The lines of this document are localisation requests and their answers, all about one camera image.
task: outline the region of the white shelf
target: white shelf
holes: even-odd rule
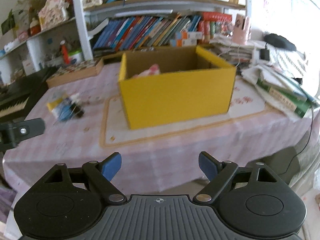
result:
[[[28,42],[28,41],[30,41],[30,40],[32,40],[32,39],[34,39],[34,38],[36,38],[36,37],[44,34],[44,33],[47,33],[47,32],[49,32],[49,31],[51,31],[51,30],[53,30],[53,29],[55,29],[55,28],[57,28],[57,27],[59,27],[59,26],[61,26],[61,25],[65,25],[65,24],[68,24],[68,23],[70,23],[70,22],[73,22],[74,20],[76,20],[75,17],[73,17],[73,18],[71,18],[71,19],[69,19],[69,20],[67,20],[67,21],[64,21],[64,22],[62,22],[62,23],[59,23],[59,24],[53,26],[52,28],[46,29],[46,30],[44,30],[44,31],[41,31],[41,32],[39,32],[38,34],[36,34],[36,35],[34,35],[34,36],[32,36],[32,37],[29,37],[29,38],[26,39],[25,41],[20,42],[20,43],[19,43],[17,46],[15,46],[14,48],[10,49],[6,54],[2,55],[2,56],[0,57],[0,60],[3,59],[4,57],[8,56],[11,52],[13,52],[15,49],[19,48],[20,46],[22,46],[22,45],[25,44],[26,42]]]

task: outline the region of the piano keyboard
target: piano keyboard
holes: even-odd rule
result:
[[[17,101],[13,106],[8,106],[6,108],[0,109],[0,118],[8,114],[12,114],[20,110],[23,110],[24,107],[26,106],[28,99],[29,98],[27,98],[26,100]]]

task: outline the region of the table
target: table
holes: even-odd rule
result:
[[[122,168],[112,183],[124,194],[163,191],[203,176],[198,155],[206,151],[220,161],[232,160],[240,166],[295,145],[310,127],[310,119],[292,121],[277,110],[254,115],[227,124],[195,130],[185,135],[160,137],[124,146],[101,148],[99,134],[104,101],[119,94],[119,64],[104,66],[100,75],[49,89],[29,113],[27,119],[41,117],[46,123],[44,135],[23,141],[6,152],[5,177],[17,191],[26,190],[56,163],[69,168],[102,161],[117,151]],[[96,98],[85,107],[81,119],[65,123],[55,121],[46,103],[57,90]],[[313,136],[317,139],[320,114],[315,116]]]

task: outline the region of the wooden tray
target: wooden tray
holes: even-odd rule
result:
[[[59,69],[57,73],[60,71],[60,75],[53,76],[47,80],[48,87],[53,88],[80,79],[97,76],[100,74],[103,65],[103,59],[100,59],[95,62],[95,66],[74,70],[69,73],[61,73]]]

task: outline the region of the stack of papers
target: stack of papers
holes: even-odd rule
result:
[[[255,48],[253,45],[240,45],[233,43],[231,39],[219,39],[219,37],[212,40],[212,44],[214,48],[210,50],[233,65],[249,64]]]

